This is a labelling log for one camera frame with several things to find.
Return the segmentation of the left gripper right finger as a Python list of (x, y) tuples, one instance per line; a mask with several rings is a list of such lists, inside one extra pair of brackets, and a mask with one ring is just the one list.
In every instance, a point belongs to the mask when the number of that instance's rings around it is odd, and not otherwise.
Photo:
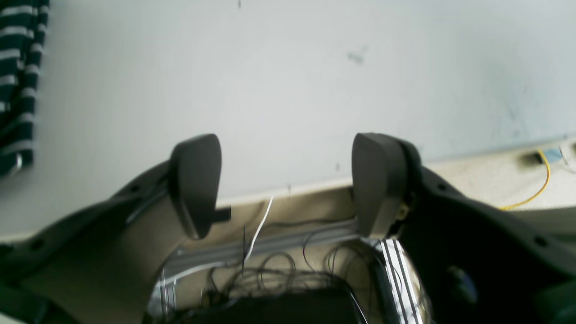
[(427, 169), (414, 145), (378, 133), (352, 144), (359, 232), (395, 238), (407, 252), (438, 324), (573, 324), (574, 229), (552, 221), (567, 209), (527, 218), (465, 197)]

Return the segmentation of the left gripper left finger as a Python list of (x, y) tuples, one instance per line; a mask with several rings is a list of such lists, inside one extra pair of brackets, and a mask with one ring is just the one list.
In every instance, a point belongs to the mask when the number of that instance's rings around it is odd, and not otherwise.
[(1, 250), (1, 314), (25, 324), (140, 324), (161, 271), (213, 224), (214, 134), (177, 144), (115, 195)]

